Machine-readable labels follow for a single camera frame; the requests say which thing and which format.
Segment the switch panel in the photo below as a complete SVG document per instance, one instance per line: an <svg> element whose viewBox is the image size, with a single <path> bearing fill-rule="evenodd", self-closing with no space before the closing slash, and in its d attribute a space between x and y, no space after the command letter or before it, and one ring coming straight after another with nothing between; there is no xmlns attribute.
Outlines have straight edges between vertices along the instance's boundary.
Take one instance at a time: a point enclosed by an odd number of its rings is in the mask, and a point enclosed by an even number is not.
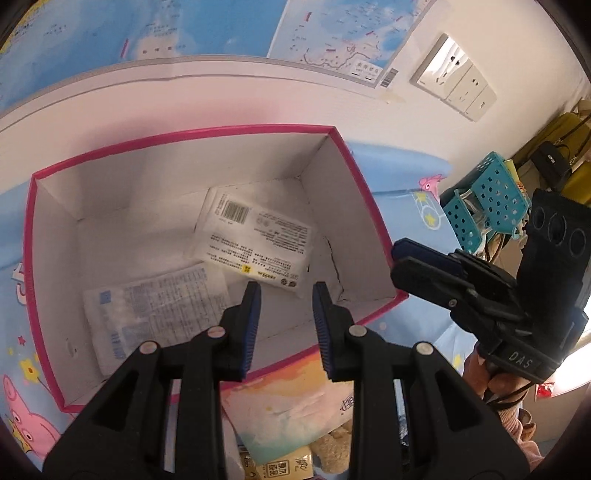
<svg viewBox="0 0 591 480"><path fill-rule="evenodd" d="M492 104L496 102L496 93L490 86L486 87L482 93L476 97L476 100L466 110L466 116L473 122L477 122L482 115L487 113Z"/></svg>
<svg viewBox="0 0 591 480"><path fill-rule="evenodd" d="M445 101L464 113L487 86L482 73L472 65Z"/></svg>
<svg viewBox="0 0 591 480"><path fill-rule="evenodd" d="M442 35L411 83L477 122L496 101L496 94L466 52Z"/></svg>
<svg viewBox="0 0 591 480"><path fill-rule="evenodd" d="M443 35L423 65L411 79L417 86L445 99L472 67L466 53L447 35Z"/></svg>

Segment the map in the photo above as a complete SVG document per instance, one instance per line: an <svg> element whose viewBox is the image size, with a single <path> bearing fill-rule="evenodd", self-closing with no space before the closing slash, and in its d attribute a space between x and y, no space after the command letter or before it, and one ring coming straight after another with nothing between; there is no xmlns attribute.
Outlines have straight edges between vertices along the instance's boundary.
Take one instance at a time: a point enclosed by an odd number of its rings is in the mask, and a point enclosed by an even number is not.
<svg viewBox="0 0 591 480"><path fill-rule="evenodd" d="M269 57L374 83L431 0L289 0Z"/></svg>
<svg viewBox="0 0 591 480"><path fill-rule="evenodd" d="M125 61L266 57L284 8L285 0L41 0L0 50L0 112Z"/></svg>
<svg viewBox="0 0 591 480"><path fill-rule="evenodd" d="M283 60L375 86L435 0L39 0L0 48L0 113L62 80L191 55Z"/></svg>

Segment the cardboard box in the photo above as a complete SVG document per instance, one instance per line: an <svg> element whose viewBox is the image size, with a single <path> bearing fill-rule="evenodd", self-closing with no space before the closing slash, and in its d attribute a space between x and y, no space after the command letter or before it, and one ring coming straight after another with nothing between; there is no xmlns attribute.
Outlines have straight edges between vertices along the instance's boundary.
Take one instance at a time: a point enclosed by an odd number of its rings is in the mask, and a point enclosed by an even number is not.
<svg viewBox="0 0 591 480"><path fill-rule="evenodd" d="M92 151L33 174L25 220L31 330L62 410L81 410L104 380L82 293L194 264L184 252L212 187L317 228L302 296L262 285L251 378L314 350L315 281L357 322L400 300L385 225L334 127L212 128ZM248 279L225 275L238 303Z"/></svg>

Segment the metal rivet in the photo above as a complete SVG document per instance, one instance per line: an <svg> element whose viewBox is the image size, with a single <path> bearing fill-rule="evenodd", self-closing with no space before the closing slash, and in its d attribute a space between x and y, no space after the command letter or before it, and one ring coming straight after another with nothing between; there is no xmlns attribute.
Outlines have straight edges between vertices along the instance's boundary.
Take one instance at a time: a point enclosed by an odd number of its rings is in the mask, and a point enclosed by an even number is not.
<svg viewBox="0 0 591 480"><path fill-rule="evenodd" d="M226 335L226 329L224 327L216 325L215 327L211 327L207 331L207 335L209 338L222 338L224 335Z"/></svg>
<svg viewBox="0 0 591 480"><path fill-rule="evenodd" d="M418 343L417 352L421 355L431 355L433 353L433 345L427 342Z"/></svg>
<svg viewBox="0 0 591 480"><path fill-rule="evenodd" d="M349 333L354 337L363 337L367 332L367 328L365 328L363 325L351 325L349 327Z"/></svg>
<svg viewBox="0 0 591 480"><path fill-rule="evenodd" d="M149 340L148 342L144 342L139 346L140 353L143 353L144 355L149 355L151 353L154 353L157 349L158 349L158 344L156 342L153 342L152 340Z"/></svg>

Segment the hand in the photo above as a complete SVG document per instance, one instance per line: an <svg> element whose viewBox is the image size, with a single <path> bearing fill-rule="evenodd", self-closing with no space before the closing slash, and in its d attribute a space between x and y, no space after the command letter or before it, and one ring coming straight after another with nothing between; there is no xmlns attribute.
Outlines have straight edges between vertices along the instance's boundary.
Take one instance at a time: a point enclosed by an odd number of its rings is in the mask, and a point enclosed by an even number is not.
<svg viewBox="0 0 591 480"><path fill-rule="evenodd" d="M474 347L474 351L464 362L464 374L462 377L480 398L484 396L486 389L489 389L499 397L503 397L519 390L529 383L525 378L510 373L500 373L491 378L491 374L486 370L485 360L478 355L476 347ZM522 395L523 392L518 393L517 395L508 398L506 401L515 401Z"/></svg>

